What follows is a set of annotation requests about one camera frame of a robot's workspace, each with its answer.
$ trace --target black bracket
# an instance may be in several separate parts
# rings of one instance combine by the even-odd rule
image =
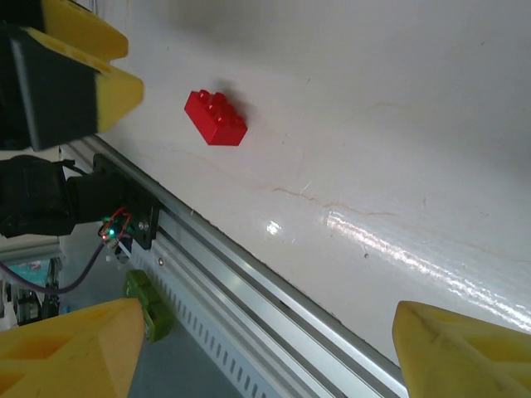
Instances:
[[[127,233],[143,249],[151,249],[151,242],[155,239],[158,228],[158,199],[101,153],[94,155],[93,170],[96,174],[117,174],[124,179],[124,197],[121,201],[123,206],[128,207],[127,212],[133,216]]]

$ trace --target white table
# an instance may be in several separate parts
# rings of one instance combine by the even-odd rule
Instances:
[[[145,101],[104,138],[396,361],[399,300],[531,331],[531,2],[106,0]],[[223,90],[237,148],[183,106]]]

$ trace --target red lego brick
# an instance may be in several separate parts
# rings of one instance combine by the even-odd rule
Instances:
[[[240,145],[246,134],[245,120],[222,93],[192,91],[184,107],[208,145]]]

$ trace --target green component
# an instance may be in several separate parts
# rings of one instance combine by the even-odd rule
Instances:
[[[157,342],[171,332],[173,314],[163,303],[145,272],[137,269],[125,274],[124,294],[125,297],[138,299],[142,305],[145,333],[149,342]]]
[[[166,337],[173,327],[173,315],[163,303],[155,303],[144,309],[146,338],[149,342],[157,342]]]

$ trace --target screw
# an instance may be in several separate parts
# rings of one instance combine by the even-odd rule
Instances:
[[[141,231],[147,231],[149,229],[149,223],[147,221],[139,222],[139,229]]]

